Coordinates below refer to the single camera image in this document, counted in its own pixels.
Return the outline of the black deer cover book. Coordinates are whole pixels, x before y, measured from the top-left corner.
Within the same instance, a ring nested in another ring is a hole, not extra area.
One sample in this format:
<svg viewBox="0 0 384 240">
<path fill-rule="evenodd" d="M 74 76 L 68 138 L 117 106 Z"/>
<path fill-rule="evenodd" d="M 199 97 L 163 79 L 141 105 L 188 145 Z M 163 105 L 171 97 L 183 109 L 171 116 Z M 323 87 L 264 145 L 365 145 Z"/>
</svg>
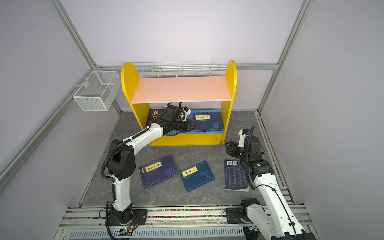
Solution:
<svg viewBox="0 0 384 240">
<path fill-rule="evenodd" d="M 148 117 L 147 117 L 147 126 L 149 125 L 151 120 L 156 119 L 164 111 L 165 111 L 165 109 L 149 109 L 149 113 L 148 113 Z"/>
</svg>

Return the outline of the navy book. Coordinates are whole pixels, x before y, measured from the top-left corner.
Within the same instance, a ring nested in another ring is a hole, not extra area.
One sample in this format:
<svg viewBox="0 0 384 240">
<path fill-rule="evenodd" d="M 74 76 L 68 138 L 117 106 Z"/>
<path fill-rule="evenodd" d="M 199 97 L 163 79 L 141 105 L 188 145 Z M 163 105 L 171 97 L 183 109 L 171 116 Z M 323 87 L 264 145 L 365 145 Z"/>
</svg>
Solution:
<svg viewBox="0 0 384 240">
<path fill-rule="evenodd" d="M 151 188 L 179 174 L 172 155 L 139 167 L 144 189 Z"/>
<path fill-rule="evenodd" d="M 207 161 L 181 170 L 179 174 L 187 193 L 216 179 Z"/>
</svg>

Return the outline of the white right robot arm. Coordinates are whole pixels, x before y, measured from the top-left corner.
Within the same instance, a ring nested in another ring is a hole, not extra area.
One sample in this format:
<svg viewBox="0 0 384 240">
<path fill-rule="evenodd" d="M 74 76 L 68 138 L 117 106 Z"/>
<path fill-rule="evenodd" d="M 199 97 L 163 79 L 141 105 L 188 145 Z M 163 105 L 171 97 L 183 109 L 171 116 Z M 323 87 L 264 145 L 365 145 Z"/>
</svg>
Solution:
<svg viewBox="0 0 384 240">
<path fill-rule="evenodd" d="M 241 129 L 238 143 L 225 143 L 226 153 L 240 160 L 249 186 L 261 192 L 269 210 L 266 213 L 256 199 L 242 200 L 241 218 L 253 223 L 266 240 L 315 240 L 314 233 L 308 233 L 290 209 L 272 166 L 262 159 L 260 140 L 253 135 L 255 127 Z"/>
</svg>

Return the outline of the blue book white drawing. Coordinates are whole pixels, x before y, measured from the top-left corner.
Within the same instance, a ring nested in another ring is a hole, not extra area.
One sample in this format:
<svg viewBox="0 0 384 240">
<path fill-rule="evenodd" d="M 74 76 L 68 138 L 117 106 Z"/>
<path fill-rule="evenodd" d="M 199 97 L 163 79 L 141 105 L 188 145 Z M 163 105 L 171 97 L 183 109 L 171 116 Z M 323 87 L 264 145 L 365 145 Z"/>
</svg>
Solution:
<svg viewBox="0 0 384 240">
<path fill-rule="evenodd" d="M 187 119 L 193 120 L 199 126 L 188 134 L 222 134 L 225 132 L 220 110 L 192 110 Z"/>
</svg>

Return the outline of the navy book text back cover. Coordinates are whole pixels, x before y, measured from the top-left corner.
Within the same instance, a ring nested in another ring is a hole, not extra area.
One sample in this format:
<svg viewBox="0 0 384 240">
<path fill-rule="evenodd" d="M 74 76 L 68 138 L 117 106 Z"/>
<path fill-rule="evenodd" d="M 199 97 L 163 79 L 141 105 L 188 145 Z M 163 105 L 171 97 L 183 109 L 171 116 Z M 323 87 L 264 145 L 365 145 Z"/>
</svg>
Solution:
<svg viewBox="0 0 384 240">
<path fill-rule="evenodd" d="M 225 189 L 229 191 L 248 192 L 247 174 L 239 160 L 225 160 Z"/>
</svg>

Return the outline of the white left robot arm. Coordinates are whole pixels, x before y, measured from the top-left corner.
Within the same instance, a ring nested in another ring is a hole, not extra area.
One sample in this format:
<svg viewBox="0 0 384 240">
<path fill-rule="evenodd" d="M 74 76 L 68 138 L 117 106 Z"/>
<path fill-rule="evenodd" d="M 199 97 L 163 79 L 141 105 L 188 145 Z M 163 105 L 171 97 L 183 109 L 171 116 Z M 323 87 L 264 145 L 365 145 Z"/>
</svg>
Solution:
<svg viewBox="0 0 384 240">
<path fill-rule="evenodd" d="M 196 130 L 198 125 L 188 118 L 191 113 L 187 107 L 168 104 L 143 130 L 124 140 L 115 139 L 111 142 L 102 164 L 101 177 L 112 181 L 113 201 L 108 203 L 112 211 L 126 214 L 132 208 L 130 179 L 136 169 L 136 154 L 170 132 L 188 133 Z"/>
</svg>

